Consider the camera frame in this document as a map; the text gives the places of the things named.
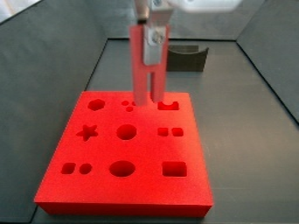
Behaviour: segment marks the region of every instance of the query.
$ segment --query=star-shaped hole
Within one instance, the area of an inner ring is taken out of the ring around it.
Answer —
[[[84,142],[89,140],[91,137],[96,137],[99,133],[96,132],[97,125],[88,126],[83,125],[83,130],[81,132],[77,133],[77,137],[83,137]]]

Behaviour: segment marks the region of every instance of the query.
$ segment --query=hole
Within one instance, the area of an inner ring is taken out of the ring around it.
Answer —
[[[88,103],[88,108],[89,108],[91,110],[93,110],[93,111],[100,110],[100,109],[103,109],[104,107],[105,107],[105,102],[101,101],[100,99],[97,99],[97,100],[95,100],[95,101],[91,101],[91,102]]]
[[[75,167],[76,167],[76,164],[73,164],[73,163],[64,164],[61,167],[60,173],[61,174],[72,174],[75,171]]]
[[[80,174],[84,174],[84,175],[88,174],[91,170],[92,170],[91,164],[83,164],[79,168]]]
[[[117,161],[109,166],[111,174],[120,178],[129,176],[135,170],[135,165],[128,161]]]
[[[165,105],[161,101],[157,102],[157,109],[160,110],[179,110],[179,102],[175,101],[171,105]]]
[[[96,137],[99,133],[96,132],[97,125],[88,126],[83,125],[81,132],[77,133],[77,137],[83,137],[84,142],[89,140],[91,137]]]
[[[136,136],[136,127],[131,124],[121,125],[116,130],[116,135],[123,140],[129,140]]]
[[[185,177],[187,166],[184,162],[163,162],[163,175],[165,177]]]
[[[183,136],[183,129],[181,128],[172,128],[172,135],[175,137],[181,137]]]
[[[127,106],[127,105],[128,105],[128,101],[123,101],[123,102],[121,102],[121,105],[123,105],[123,106]]]
[[[157,129],[157,135],[160,137],[168,137],[168,129],[167,128],[159,128]]]
[[[133,111],[133,108],[132,107],[127,107],[125,111],[127,112],[132,112]]]

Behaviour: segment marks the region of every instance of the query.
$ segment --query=rectangular hole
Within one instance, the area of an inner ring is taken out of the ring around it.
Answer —
[[[184,162],[163,162],[163,175],[165,177],[187,177]]]
[[[183,137],[183,129],[181,128],[172,128],[172,135],[175,137]]]
[[[180,105],[177,101],[173,101],[171,105],[165,105],[161,101],[157,102],[159,110],[179,110]]]
[[[168,129],[167,128],[159,128],[157,129],[157,136],[168,137]]]

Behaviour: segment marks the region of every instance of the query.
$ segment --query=red foam block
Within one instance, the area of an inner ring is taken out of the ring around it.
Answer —
[[[136,107],[129,92],[84,92],[35,202],[49,214],[203,217],[212,197],[188,94]]]

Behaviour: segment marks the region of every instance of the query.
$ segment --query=circular hole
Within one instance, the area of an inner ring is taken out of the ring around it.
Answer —
[[[89,174],[91,169],[92,169],[91,164],[83,164],[79,168],[79,172],[80,172],[80,174],[84,174],[84,175]]]
[[[72,174],[75,171],[75,167],[76,167],[76,164],[73,164],[73,163],[64,164],[61,167],[60,173],[61,174]]]
[[[132,107],[127,107],[125,111],[127,112],[132,112],[133,111],[133,108]]]
[[[129,103],[128,101],[123,101],[123,102],[121,102],[121,105],[123,105],[123,106],[127,106],[128,103]]]
[[[123,140],[129,140],[136,136],[136,127],[131,124],[121,125],[116,130],[116,135]]]
[[[111,174],[120,178],[129,176],[135,170],[135,165],[128,161],[117,161],[109,166]]]

